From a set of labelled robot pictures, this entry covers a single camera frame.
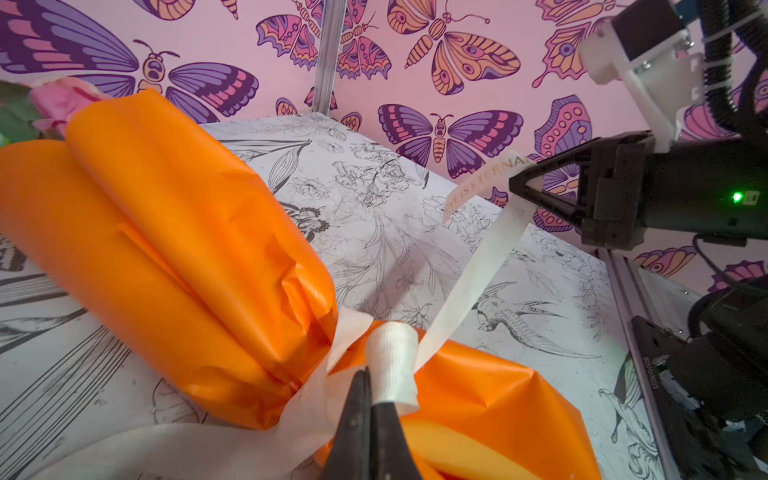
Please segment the orange wrapping paper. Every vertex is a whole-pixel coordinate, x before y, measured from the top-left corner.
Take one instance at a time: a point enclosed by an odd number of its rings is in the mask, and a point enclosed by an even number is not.
[[[258,175],[155,92],[86,108],[66,143],[0,149],[0,172],[0,230],[215,416],[272,426],[326,355],[326,268]],[[449,342],[416,381],[404,425],[438,423],[540,478],[600,478],[578,410],[532,369]],[[429,479],[471,464],[415,458]]]

